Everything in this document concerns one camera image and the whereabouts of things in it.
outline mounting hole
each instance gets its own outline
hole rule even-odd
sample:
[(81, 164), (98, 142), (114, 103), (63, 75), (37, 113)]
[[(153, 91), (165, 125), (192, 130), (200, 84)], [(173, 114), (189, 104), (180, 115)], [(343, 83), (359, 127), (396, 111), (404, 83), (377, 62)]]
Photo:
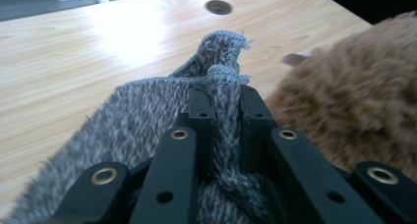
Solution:
[(171, 133), (171, 138), (175, 140), (182, 140), (188, 136), (188, 132), (184, 130), (176, 130)]
[(336, 192), (329, 192), (328, 199), (330, 199), (333, 202), (344, 203), (344, 197), (341, 194), (336, 193)]
[(398, 183), (398, 178), (389, 170), (384, 168), (370, 167), (368, 168), (367, 173), (370, 177), (372, 177), (380, 183), (384, 183), (387, 185), (396, 185)]
[(281, 130), (279, 131), (279, 136), (287, 139), (287, 140), (296, 140), (297, 139), (297, 134), (295, 134), (294, 132), (291, 132), (289, 130)]
[(171, 192), (159, 193), (156, 196), (156, 201), (159, 202), (159, 203), (163, 203), (163, 204), (166, 204), (166, 203), (170, 202), (173, 199), (174, 199), (174, 194), (171, 193)]
[(117, 170), (114, 168), (102, 168), (91, 176), (91, 182), (101, 186), (110, 183), (117, 177)]
[(221, 0), (211, 0), (206, 3), (206, 8), (216, 15), (228, 15), (232, 12), (232, 6)]

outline wooden table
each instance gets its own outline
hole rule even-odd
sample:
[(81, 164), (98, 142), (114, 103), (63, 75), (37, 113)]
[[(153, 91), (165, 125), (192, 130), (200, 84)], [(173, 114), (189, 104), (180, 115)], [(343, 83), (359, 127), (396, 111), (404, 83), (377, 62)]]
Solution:
[(370, 25), (331, 0), (120, 0), (0, 23), (0, 217), (25, 182), (114, 87), (167, 76), (218, 29), (254, 39), (242, 74), (267, 98), (289, 67), (281, 58), (329, 47)]

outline brass grommet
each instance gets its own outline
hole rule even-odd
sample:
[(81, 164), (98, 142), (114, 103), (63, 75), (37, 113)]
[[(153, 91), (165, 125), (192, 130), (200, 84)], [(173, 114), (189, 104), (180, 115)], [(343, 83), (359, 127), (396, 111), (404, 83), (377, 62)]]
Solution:
[(175, 140), (182, 140), (188, 137), (188, 132), (185, 130), (175, 130), (171, 133), (171, 138)]
[(370, 167), (367, 170), (370, 177), (377, 180), (380, 183), (387, 185), (395, 185), (398, 183), (398, 178), (392, 174), (389, 170), (380, 167)]
[[(105, 174), (105, 177), (100, 178), (100, 175), (104, 175), (104, 173), (109, 173), (109, 175)], [(117, 177), (117, 170), (114, 168), (102, 168), (91, 176), (91, 182), (95, 185), (101, 186), (110, 183)]]
[(289, 130), (279, 131), (279, 136), (287, 140), (296, 140), (298, 137), (296, 133)]

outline gray knit fabric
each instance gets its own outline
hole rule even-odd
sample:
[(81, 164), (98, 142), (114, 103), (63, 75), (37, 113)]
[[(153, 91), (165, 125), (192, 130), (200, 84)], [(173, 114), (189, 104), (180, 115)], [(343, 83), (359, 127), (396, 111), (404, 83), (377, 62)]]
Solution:
[(119, 86), (72, 139), (44, 164), (3, 223), (48, 219), (83, 171), (102, 161), (132, 168), (153, 156), (159, 137), (188, 112), (189, 90), (203, 87), (213, 108), (214, 179), (199, 186), (200, 223), (270, 223), (259, 175), (239, 171), (240, 84), (237, 57), (246, 39), (229, 31), (207, 35), (198, 52), (167, 78)]

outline brown fluffy fabric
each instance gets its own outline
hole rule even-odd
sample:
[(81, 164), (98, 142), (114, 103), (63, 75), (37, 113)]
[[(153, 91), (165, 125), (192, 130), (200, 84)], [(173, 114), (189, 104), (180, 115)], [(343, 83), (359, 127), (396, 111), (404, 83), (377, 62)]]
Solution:
[(417, 19), (384, 21), (291, 70), (267, 100), (335, 166), (378, 161), (417, 182)]

